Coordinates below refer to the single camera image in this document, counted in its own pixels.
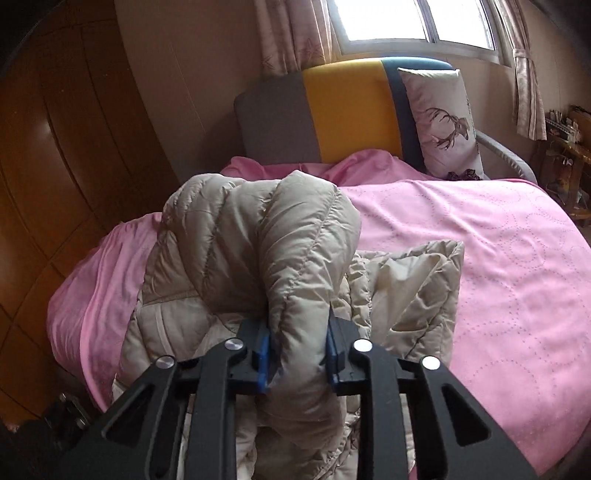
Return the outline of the beige quilted down jacket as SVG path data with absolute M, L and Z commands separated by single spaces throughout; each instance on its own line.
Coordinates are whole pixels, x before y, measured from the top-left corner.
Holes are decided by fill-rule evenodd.
M 112 391 L 157 357 L 203 355 L 266 315 L 280 368 L 235 406 L 242 479 L 353 479 L 361 410 L 332 392 L 322 360 L 331 315 L 389 353 L 449 363 L 464 261 L 459 241 L 363 251 L 361 215 L 328 181 L 294 172 L 188 180 L 166 202 Z

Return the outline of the pink bed blanket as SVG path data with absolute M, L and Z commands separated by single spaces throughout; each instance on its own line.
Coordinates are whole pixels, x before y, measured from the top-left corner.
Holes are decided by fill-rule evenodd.
M 342 188 L 360 246 L 465 246 L 452 371 L 540 474 L 590 436 L 590 248 L 560 207 L 520 179 L 437 181 L 383 150 L 301 172 Z M 111 385 L 160 217 L 112 229 L 52 296 L 52 352 L 100 408 Z

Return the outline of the deer print pillow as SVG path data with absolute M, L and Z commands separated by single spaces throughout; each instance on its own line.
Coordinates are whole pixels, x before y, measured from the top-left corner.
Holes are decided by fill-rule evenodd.
M 484 177 L 472 110 L 458 69 L 399 70 L 416 123 L 425 166 L 445 179 L 471 170 Z

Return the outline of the grey yellow blue headboard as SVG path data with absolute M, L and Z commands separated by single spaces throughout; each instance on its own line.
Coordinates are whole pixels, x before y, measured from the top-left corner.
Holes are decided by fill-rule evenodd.
M 379 149 L 424 172 L 402 69 L 440 71 L 450 64 L 400 56 L 349 60 L 250 87 L 235 99 L 246 156 L 263 165 L 335 164 Z

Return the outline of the cluttered wooden desk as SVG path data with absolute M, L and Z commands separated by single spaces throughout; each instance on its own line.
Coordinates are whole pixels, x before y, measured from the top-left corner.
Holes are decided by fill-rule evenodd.
M 539 143 L 539 185 L 578 225 L 590 225 L 590 111 L 570 105 L 546 114 L 547 140 Z

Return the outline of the brown wooden wardrobe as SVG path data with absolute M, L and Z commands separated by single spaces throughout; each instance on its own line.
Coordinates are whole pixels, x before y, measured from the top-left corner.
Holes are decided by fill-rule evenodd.
M 63 1 L 1 76 L 1 417 L 40 416 L 68 382 L 46 330 L 52 294 L 120 222 L 176 188 L 114 4 Z

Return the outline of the right pink curtain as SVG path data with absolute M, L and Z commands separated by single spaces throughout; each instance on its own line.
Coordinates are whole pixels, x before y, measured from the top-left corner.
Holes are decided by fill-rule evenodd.
M 515 0 L 495 1 L 495 6 L 512 47 L 517 133 L 532 141 L 546 140 L 543 100 L 531 56 L 531 40 L 525 15 Z

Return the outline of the pink curtain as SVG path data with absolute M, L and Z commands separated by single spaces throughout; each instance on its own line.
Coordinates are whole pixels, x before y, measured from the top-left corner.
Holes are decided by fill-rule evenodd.
M 256 0 L 263 75 L 280 77 L 335 61 L 329 2 Z
M 532 141 L 546 140 L 543 100 L 531 56 L 531 40 L 525 15 L 515 0 L 495 1 L 495 6 L 512 47 L 517 133 Z

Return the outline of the left pink curtain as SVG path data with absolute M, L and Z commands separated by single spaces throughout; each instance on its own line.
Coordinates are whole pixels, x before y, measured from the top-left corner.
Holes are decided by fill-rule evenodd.
M 335 61 L 329 2 L 256 0 L 263 75 L 280 77 Z

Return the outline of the window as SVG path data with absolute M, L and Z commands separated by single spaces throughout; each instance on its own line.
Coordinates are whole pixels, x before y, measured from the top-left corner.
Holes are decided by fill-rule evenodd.
M 342 56 L 467 57 L 510 63 L 510 45 L 492 1 L 331 1 Z

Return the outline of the grey curved bed rail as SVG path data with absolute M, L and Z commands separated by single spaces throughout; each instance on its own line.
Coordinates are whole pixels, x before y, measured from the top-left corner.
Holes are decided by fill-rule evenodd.
M 475 136 L 480 146 L 485 147 L 494 155 L 496 155 L 500 160 L 504 161 L 513 170 L 518 178 L 535 185 L 538 184 L 537 177 L 527 161 L 507 148 L 505 145 L 501 144 L 480 130 L 476 130 Z

